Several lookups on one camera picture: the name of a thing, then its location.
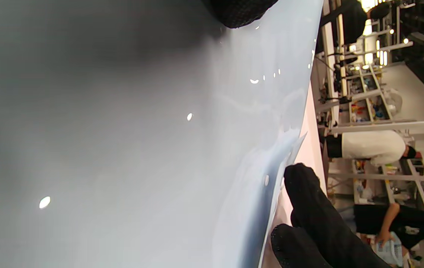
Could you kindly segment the person's right hand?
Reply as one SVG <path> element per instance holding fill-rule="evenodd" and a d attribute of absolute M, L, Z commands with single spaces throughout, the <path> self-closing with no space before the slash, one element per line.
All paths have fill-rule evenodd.
<path fill-rule="evenodd" d="M 284 184 L 293 206 L 291 225 L 278 224 L 270 235 L 282 268 L 389 267 L 346 225 L 312 168 L 287 166 Z"/>

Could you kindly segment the person's left hand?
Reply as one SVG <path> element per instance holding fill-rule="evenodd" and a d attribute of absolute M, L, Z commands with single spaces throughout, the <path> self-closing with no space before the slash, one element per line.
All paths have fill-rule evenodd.
<path fill-rule="evenodd" d="M 260 20 L 277 0 L 202 0 L 214 21 L 237 29 Z"/>

